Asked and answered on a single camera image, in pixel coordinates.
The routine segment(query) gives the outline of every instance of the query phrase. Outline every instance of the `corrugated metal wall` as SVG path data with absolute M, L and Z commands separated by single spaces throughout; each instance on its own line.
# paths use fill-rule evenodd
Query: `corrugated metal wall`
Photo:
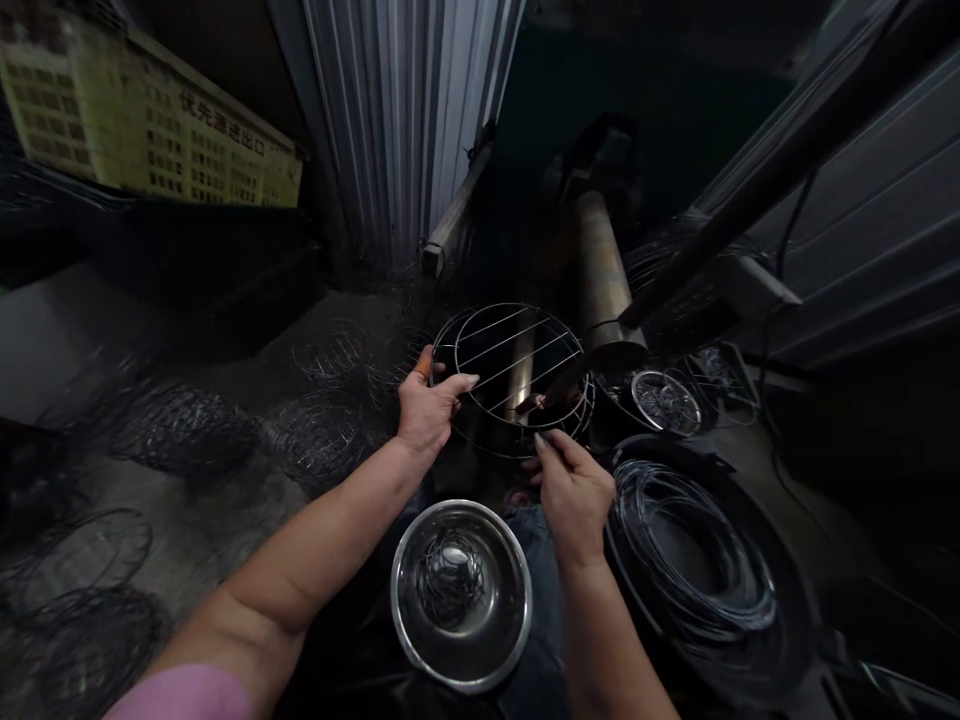
M 410 266 L 499 111 L 524 0 L 270 5 L 305 114 L 322 107 L 307 122 L 328 138 L 354 248 L 381 270 Z
M 860 62 L 893 1 L 839 2 L 805 80 L 697 201 L 715 212 Z M 820 171 L 785 280 L 804 300 L 771 330 L 777 359 L 822 368 L 960 317 L 960 53 L 944 57 Z M 751 234 L 773 249 L 799 190 Z

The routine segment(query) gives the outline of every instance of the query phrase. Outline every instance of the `stainless steel bowl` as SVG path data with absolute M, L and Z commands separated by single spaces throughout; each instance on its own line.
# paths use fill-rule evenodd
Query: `stainless steel bowl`
M 689 437 L 703 424 L 703 414 L 684 385 L 659 370 L 643 370 L 630 384 L 633 402 L 655 430 Z
M 475 551 L 482 592 L 462 621 L 447 629 L 424 609 L 417 574 L 425 552 L 449 528 Z M 530 634 L 530 570 L 520 544 L 495 513 L 469 500 L 437 503 L 407 528 L 393 558 L 390 602 L 393 624 L 410 662 L 467 695 L 486 692 L 504 680 L 520 660 Z

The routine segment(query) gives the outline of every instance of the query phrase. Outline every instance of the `jeans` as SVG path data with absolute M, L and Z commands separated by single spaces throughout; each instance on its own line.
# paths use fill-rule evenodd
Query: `jeans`
M 543 508 L 530 505 L 507 518 L 523 548 L 533 587 L 533 618 L 527 647 L 500 696 L 507 720 L 568 720 L 570 702 L 563 671 L 560 575 Z

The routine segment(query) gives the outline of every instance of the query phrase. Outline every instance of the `cylindrical pipe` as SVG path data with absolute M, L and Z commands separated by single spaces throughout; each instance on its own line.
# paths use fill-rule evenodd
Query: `cylindrical pipe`
M 960 37 L 960 2 L 925 0 L 880 41 L 843 84 L 708 222 L 620 315 L 640 327 L 695 273 L 749 230 Z
M 625 341 L 617 318 L 630 305 L 631 296 L 603 195 L 584 193 L 577 200 L 576 212 L 583 286 L 581 321 L 584 344 L 590 352 Z
M 520 321 L 517 324 L 521 334 L 517 337 L 514 344 L 513 362 L 516 363 L 510 369 L 510 377 L 507 381 L 506 411 L 504 418 L 508 422 L 527 424 L 527 415 L 519 415 L 516 408 L 520 403 L 529 397 L 531 393 L 530 383 L 533 380 L 533 351 L 534 340 L 536 339 L 537 313 L 533 308 L 526 308 L 520 313 Z

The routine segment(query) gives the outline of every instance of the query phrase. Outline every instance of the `hand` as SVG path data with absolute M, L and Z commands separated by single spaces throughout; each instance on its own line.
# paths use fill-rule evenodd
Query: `hand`
M 589 567 L 606 562 L 603 526 L 616 493 L 616 483 L 583 447 L 560 430 L 534 435 L 537 458 L 528 469 L 540 467 L 533 478 L 541 485 L 543 513 L 553 536 L 561 568 Z
M 418 458 L 432 463 L 450 439 L 450 419 L 460 407 L 457 399 L 469 392 L 479 375 L 451 375 L 436 387 L 427 386 L 433 345 L 420 353 L 416 369 L 400 385 L 400 429 L 397 438 Z M 443 372 L 442 363 L 437 369 Z

